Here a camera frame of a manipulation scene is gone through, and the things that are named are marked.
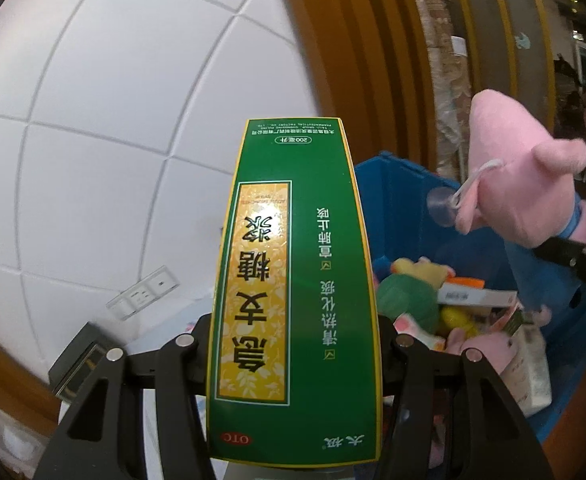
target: silver screw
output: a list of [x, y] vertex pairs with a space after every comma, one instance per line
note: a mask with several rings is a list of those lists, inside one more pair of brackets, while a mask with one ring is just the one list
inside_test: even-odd
[[472, 363], [480, 362], [483, 357], [482, 352], [477, 348], [469, 348], [466, 352], [464, 352], [464, 355]]
[[191, 334], [180, 334], [175, 338], [175, 344], [177, 346], [186, 347], [191, 346], [193, 343], [195, 343], [195, 338]]
[[122, 355], [124, 355], [124, 351], [121, 348], [111, 348], [106, 352], [106, 359], [115, 362], [122, 359]]
[[413, 338], [408, 334], [400, 334], [395, 338], [395, 342], [402, 348], [409, 348], [413, 344]]

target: pink plush toy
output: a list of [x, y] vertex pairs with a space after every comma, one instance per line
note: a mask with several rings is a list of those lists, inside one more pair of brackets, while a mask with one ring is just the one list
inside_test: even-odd
[[[490, 160], [462, 195], [456, 228], [462, 234], [484, 225], [505, 240], [534, 248], [560, 234], [574, 214], [574, 174], [586, 166], [581, 139], [553, 139], [516, 100], [494, 90], [473, 97], [469, 174]], [[586, 243], [586, 202], [571, 240]]]
[[451, 330], [447, 339], [447, 353], [462, 355], [462, 352], [468, 348], [477, 348], [498, 374], [506, 369], [518, 352], [517, 341], [504, 332], [483, 334], [471, 339], [465, 339], [466, 336], [462, 328]]

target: green box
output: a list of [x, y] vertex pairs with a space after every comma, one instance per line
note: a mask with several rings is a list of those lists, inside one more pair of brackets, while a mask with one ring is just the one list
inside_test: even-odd
[[377, 460], [377, 313], [342, 121], [247, 121], [220, 252], [211, 456], [289, 468]]

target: yellow label panel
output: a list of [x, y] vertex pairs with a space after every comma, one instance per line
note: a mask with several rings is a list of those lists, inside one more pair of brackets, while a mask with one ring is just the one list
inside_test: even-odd
[[240, 184], [230, 240], [216, 397], [288, 400], [289, 182]]

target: blue plastic storage box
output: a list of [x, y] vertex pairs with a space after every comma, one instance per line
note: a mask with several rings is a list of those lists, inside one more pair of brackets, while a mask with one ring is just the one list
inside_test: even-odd
[[[515, 290], [504, 242], [494, 231], [482, 228], [464, 236], [430, 217], [426, 209], [429, 190], [457, 188], [457, 183], [389, 153], [358, 164], [355, 174], [378, 279], [386, 277], [388, 264], [397, 258], [416, 261], [426, 256], [453, 267], [459, 276], [485, 280], [489, 288]], [[576, 309], [572, 315], [570, 327], [547, 344], [553, 402], [529, 418], [540, 441], [560, 418], [586, 368], [586, 308]]]

